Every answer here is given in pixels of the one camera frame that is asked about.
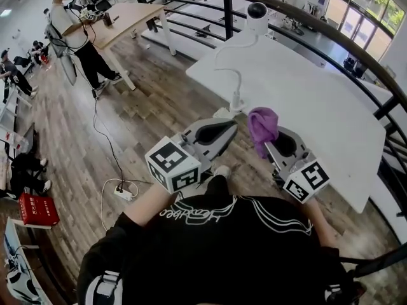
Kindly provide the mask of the black pen holder box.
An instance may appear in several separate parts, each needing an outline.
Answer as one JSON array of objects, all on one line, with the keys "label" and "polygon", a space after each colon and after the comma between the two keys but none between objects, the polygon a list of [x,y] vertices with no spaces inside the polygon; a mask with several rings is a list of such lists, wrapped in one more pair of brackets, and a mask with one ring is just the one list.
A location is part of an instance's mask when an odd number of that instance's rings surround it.
[{"label": "black pen holder box", "polygon": [[105,12],[102,16],[102,21],[106,27],[112,27],[114,22],[119,19],[119,15],[111,18],[110,14],[108,12]]}]

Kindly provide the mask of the white power strip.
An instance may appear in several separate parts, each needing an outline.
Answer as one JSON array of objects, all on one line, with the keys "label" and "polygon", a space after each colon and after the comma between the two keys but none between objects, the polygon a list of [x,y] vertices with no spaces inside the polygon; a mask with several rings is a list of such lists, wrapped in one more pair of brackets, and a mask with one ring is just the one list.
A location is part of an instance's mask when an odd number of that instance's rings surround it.
[{"label": "white power strip", "polygon": [[130,191],[120,186],[115,187],[114,194],[125,201],[132,201],[134,198],[134,195]]}]

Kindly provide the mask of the person's black printed t-shirt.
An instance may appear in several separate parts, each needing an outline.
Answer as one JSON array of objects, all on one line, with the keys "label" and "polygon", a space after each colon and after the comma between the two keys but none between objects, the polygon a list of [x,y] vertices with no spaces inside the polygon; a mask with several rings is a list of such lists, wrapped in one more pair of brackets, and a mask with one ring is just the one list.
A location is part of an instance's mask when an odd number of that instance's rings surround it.
[{"label": "person's black printed t-shirt", "polygon": [[194,196],[145,226],[121,214],[83,258],[79,305],[105,271],[120,275],[123,305],[326,305],[346,272],[307,227],[272,197]]}]

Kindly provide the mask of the person's left forearm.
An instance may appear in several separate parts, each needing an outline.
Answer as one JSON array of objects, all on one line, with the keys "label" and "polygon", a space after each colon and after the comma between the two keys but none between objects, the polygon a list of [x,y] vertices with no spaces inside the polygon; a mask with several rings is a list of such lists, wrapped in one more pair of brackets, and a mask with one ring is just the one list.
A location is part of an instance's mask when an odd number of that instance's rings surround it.
[{"label": "person's left forearm", "polygon": [[176,198],[176,194],[170,194],[159,183],[155,183],[126,207],[124,213],[131,221],[144,227],[155,215],[173,204]]}]

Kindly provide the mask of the red box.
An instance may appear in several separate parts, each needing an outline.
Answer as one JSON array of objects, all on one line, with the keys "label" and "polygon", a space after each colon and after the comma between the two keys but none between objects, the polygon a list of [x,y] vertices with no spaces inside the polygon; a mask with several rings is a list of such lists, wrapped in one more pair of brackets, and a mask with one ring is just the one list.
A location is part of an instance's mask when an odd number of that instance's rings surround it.
[{"label": "red box", "polygon": [[48,196],[34,196],[23,193],[18,204],[20,207],[21,220],[17,223],[23,227],[51,229],[59,221],[59,215],[54,201]]}]

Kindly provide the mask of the white camera with black dome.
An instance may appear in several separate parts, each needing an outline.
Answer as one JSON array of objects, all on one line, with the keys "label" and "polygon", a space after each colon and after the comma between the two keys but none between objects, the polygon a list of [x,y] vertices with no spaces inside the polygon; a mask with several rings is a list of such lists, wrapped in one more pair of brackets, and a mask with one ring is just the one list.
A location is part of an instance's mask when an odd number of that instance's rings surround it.
[{"label": "white camera with black dome", "polygon": [[251,3],[247,7],[247,27],[257,36],[268,32],[268,8],[263,3]]}]

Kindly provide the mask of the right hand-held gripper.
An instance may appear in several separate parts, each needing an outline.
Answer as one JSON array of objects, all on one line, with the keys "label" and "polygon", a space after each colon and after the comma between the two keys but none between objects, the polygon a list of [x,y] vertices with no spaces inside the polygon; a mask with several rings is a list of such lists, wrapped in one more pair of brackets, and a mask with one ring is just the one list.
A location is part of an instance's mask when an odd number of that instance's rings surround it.
[{"label": "right hand-held gripper", "polygon": [[328,172],[322,160],[316,158],[301,170],[290,173],[287,163],[305,159],[308,149],[297,133],[283,126],[279,126],[278,131],[276,141],[264,143],[272,163],[279,170],[273,175],[274,181],[296,201],[304,204],[329,184]]}]

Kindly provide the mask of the glass entrance doors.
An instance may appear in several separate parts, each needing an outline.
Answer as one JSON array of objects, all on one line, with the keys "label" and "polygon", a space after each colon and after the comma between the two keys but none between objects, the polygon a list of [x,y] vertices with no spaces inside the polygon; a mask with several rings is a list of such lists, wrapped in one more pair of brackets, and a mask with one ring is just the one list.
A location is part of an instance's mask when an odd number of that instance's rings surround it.
[{"label": "glass entrance doors", "polygon": [[325,17],[379,61],[401,28],[407,11],[394,0],[329,0]]}]

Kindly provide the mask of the person's black trouser leg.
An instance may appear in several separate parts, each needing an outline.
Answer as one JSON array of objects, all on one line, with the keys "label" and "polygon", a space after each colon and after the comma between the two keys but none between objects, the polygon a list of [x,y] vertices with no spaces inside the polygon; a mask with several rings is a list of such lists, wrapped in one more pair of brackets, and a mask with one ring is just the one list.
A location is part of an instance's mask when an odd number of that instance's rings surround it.
[{"label": "person's black trouser leg", "polygon": [[204,195],[209,196],[229,196],[228,180],[224,175],[217,174],[207,184]]}]

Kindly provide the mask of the black metal railing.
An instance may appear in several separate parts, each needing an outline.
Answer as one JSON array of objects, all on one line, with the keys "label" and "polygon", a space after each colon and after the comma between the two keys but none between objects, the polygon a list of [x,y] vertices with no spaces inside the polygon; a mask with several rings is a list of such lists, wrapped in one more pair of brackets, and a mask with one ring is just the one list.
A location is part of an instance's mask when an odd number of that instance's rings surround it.
[{"label": "black metal railing", "polygon": [[[207,24],[213,24],[222,27],[225,31],[223,36],[215,35],[218,40],[229,39],[234,33],[240,32],[240,29],[234,25],[233,21],[236,18],[245,20],[247,17],[244,12],[237,9],[237,4],[233,0],[137,0],[139,3],[152,4],[155,1],[163,1],[165,10],[169,15],[182,15],[201,20]],[[365,51],[362,51],[356,44],[352,43],[349,38],[339,33],[336,29],[330,27],[327,23],[316,19],[305,11],[287,4],[279,0],[237,0],[239,2],[253,3],[261,2],[267,8],[287,16],[288,19],[299,22],[302,25],[307,25],[322,34],[332,42],[345,48],[348,52],[354,52],[357,60],[366,68],[372,68],[373,72],[378,75],[379,79],[384,81],[387,98],[381,102],[374,91],[377,86],[370,88],[368,84],[363,83],[353,72],[347,70],[343,65],[333,60],[320,49],[312,46],[304,39],[289,32],[287,29],[278,27],[277,25],[268,24],[271,31],[276,32],[288,38],[289,40],[298,43],[307,51],[320,57],[330,65],[332,65],[338,73],[350,81],[358,88],[361,95],[369,100],[370,104],[375,105],[373,112],[378,119],[386,119],[384,126],[386,138],[380,166],[379,177],[381,182],[385,184],[388,191],[397,205],[395,210],[383,210],[382,214],[391,226],[395,225],[398,217],[404,220],[402,232],[407,233],[407,129],[403,130],[395,118],[391,115],[396,107],[400,106],[405,114],[407,114],[407,96],[402,92],[399,85],[386,73],[385,69]]]}]

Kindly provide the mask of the wooden table with white legs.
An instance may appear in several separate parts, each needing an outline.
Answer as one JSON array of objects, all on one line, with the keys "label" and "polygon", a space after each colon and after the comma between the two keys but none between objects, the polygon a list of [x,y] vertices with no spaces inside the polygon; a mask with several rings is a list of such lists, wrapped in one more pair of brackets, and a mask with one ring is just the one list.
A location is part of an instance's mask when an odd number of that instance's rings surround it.
[{"label": "wooden table with white legs", "polygon": [[126,70],[121,66],[118,59],[113,54],[111,48],[123,37],[130,35],[136,30],[145,30],[147,22],[158,17],[161,22],[162,30],[167,42],[171,55],[176,55],[175,45],[173,44],[170,29],[164,12],[164,7],[159,4],[146,3],[118,3],[110,10],[112,18],[118,19],[113,21],[110,26],[104,25],[99,20],[88,28],[88,38],[95,47],[102,51],[116,70],[121,74],[124,82],[131,90],[135,90],[135,85],[129,78]]}]

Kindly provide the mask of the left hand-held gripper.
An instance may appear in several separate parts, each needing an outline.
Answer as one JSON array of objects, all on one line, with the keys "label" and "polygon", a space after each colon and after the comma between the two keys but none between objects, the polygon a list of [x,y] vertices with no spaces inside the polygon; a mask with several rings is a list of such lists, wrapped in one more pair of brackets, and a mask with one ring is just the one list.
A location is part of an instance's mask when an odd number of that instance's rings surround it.
[{"label": "left hand-held gripper", "polygon": [[210,175],[212,160],[237,134],[237,122],[208,118],[194,122],[186,135],[165,136],[145,155],[151,176],[169,193],[199,184]]}]

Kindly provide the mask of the person's right forearm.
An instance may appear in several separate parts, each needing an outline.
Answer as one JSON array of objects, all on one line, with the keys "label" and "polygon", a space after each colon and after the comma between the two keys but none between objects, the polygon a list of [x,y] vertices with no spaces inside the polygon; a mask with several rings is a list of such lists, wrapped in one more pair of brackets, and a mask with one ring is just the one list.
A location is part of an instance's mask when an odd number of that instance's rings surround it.
[{"label": "person's right forearm", "polygon": [[301,210],[314,226],[320,244],[323,247],[336,248],[335,233],[322,213],[317,200],[315,198],[308,200],[301,205]]}]

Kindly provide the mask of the purple cloth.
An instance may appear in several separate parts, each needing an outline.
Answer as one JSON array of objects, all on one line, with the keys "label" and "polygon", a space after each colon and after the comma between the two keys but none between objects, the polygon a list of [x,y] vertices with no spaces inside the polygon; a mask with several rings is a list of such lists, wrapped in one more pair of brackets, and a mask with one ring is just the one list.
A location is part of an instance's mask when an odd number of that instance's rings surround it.
[{"label": "purple cloth", "polygon": [[279,137],[278,115],[267,107],[253,108],[247,117],[247,126],[257,154],[262,159],[267,158],[265,144],[274,142]]}]

